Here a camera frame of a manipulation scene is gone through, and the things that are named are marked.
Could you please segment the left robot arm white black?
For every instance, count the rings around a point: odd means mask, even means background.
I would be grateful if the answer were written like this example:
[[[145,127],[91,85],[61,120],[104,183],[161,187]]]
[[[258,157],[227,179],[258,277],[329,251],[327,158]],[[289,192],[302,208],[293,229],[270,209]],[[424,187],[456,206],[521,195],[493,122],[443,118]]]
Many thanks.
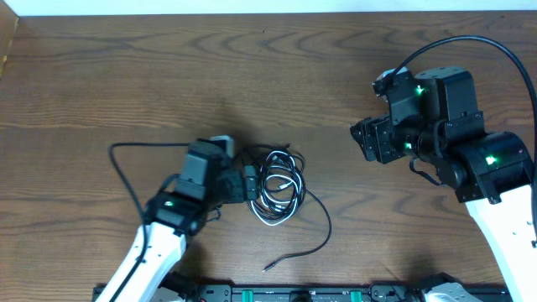
[[[167,178],[145,207],[142,224],[99,301],[149,301],[201,231],[210,211],[259,197],[254,168],[234,167],[234,140],[227,135],[187,143],[182,172]]]

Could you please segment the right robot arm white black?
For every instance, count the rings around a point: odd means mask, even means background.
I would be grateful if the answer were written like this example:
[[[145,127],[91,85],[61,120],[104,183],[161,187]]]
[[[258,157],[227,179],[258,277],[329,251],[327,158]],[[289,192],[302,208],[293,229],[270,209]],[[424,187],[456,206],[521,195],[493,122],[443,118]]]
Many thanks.
[[[368,161],[388,164],[409,156],[435,167],[423,176],[450,187],[493,251],[515,301],[536,299],[536,226],[532,211],[534,162],[515,133],[489,133],[477,106],[474,81],[460,66],[413,75],[402,69],[392,87],[388,75],[374,83],[388,113],[368,117],[350,133]]]

